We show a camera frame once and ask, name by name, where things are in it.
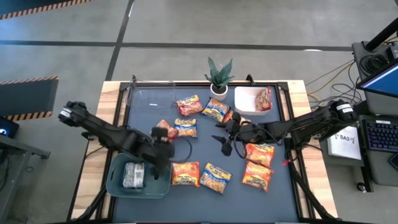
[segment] potted plant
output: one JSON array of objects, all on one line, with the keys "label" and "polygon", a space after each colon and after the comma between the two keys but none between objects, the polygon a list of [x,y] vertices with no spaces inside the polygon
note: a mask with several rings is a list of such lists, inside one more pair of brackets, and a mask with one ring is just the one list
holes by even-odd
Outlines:
[{"label": "potted plant", "polygon": [[230,76],[232,69],[232,59],[226,64],[220,71],[217,70],[214,61],[209,57],[209,67],[210,67],[210,76],[209,78],[206,74],[206,79],[211,82],[210,91],[211,97],[221,101],[226,98],[226,94],[228,92],[228,83],[234,78],[234,76]]}]

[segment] white container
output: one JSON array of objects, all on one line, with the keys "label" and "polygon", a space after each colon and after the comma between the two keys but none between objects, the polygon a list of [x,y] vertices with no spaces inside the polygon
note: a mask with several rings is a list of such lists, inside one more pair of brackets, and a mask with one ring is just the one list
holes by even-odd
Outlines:
[{"label": "white container", "polygon": [[236,87],[235,111],[241,115],[266,115],[270,110],[256,111],[256,96],[265,89],[263,87]]},{"label": "white container", "polygon": [[218,94],[213,91],[213,84],[211,84],[210,85],[210,91],[211,91],[210,96],[218,101],[223,101],[226,98],[226,94],[228,93],[228,85],[226,85],[225,87],[226,87],[225,92]]}]

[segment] gray bin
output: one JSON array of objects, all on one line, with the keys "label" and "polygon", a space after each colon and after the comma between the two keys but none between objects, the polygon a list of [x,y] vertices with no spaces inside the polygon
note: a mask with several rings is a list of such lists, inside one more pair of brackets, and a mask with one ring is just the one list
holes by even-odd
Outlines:
[{"label": "gray bin", "polygon": [[141,162],[128,154],[118,154],[111,163],[109,175],[106,179],[106,190],[115,197],[160,199],[164,197],[170,188],[171,164],[162,171],[157,180],[150,174],[152,164],[145,163],[144,188],[127,189],[123,187],[124,166],[127,162]]}]

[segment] succulent plant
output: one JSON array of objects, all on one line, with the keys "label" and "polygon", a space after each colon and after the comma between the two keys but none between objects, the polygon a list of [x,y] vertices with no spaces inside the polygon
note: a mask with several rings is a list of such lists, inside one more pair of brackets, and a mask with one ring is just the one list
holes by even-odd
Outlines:
[{"label": "succulent plant", "polygon": [[217,70],[214,61],[209,57],[210,78],[205,74],[206,79],[213,84],[213,86],[220,90],[226,86],[234,76],[230,76],[232,69],[232,59],[220,71]]}]

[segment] packaged food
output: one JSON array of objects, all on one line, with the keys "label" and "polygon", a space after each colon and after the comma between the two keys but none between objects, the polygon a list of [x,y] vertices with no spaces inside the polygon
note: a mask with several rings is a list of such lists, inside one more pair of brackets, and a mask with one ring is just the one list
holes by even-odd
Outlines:
[{"label": "packaged food", "polygon": [[167,128],[167,138],[162,138],[163,141],[171,141],[177,137],[178,131],[171,127],[167,121],[160,120],[156,126],[159,128]]},{"label": "packaged food", "polygon": [[[229,120],[231,120],[231,119],[232,119],[232,114],[233,114],[233,113],[234,113],[234,111],[229,110],[229,111],[227,112],[227,114],[225,115],[225,118],[224,118],[224,120],[223,120],[223,123],[226,123],[226,122],[228,122]],[[243,117],[241,116],[240,125],[243,126],[243,125],[248,124],[248,123],[251,123],[251,120],[249,120],[249,119],[247,119],[247,118],[243,118]]]},{"label": "packaged food", "polygon": [[268,191],[269,181],[273,172],[273,170],[262,165],[247,161],[242,183]]},{"label": "packaged food", "polygon": [[193,95],[182,100],[178,100],[177,108],[182,116],[190,116],[200,113],[203,110],[198,95]]},{"label": "packaged food", "polygon": [[143,188],[144,187],[144,163],[135,164],[127,162],[124,165],[123,176],[124,188]]},{"label": "packaged food", "polygon": [[272,158],[274,157],[275,147],[268,144],[247,144],[246,158],[271,168]]},{"label": "packaged food", "polygon": [[268,86],[256,96],[256,111],[266,111],[271,109],[271,87]]},{"label": "packaged food", "polygon": [[228,111],[228,105],[221,103],[216,99],[210,98],[206,108],[201,113],[215,119],[218,122],[223,122],[224,117]]},{"label": "packaged food", "polygon": [[172,185],[194,185],[200,187],[199,176],[199,162],[172,164]]},{"label": "packaged food", "polygon": [[231,180],[232,175],[223,169],[207,163],[205,171],[200,177],[200,183],[209,187],[220,194],[223,194],[226,185]]},{"label": "packaged food", "polygon": [[176,119],[174,128],[178,131],[178,137],[197,137],[196,119]]}]

